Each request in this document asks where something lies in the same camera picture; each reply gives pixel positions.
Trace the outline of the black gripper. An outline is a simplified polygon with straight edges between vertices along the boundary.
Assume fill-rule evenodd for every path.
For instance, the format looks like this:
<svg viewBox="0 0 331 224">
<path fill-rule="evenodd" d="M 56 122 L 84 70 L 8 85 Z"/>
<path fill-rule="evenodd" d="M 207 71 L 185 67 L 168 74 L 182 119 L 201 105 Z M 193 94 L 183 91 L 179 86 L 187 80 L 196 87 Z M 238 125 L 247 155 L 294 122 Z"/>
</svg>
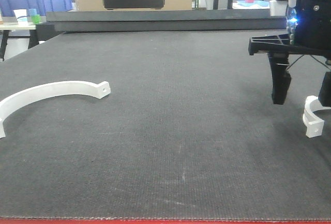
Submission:
<svg viewBox="0 0 331 224">
<path fill-rule="evenodd" d="M 273 104 L 284 104 L 291 83 L 289 54 L 319 55 L 330 63 L 330 0 L 287 0 L 287 33 L 249 40 L 250 55 L 268 53 Z M 325 73 L 318 99 L 330 107 L 330 71 Z"/>
</svg>

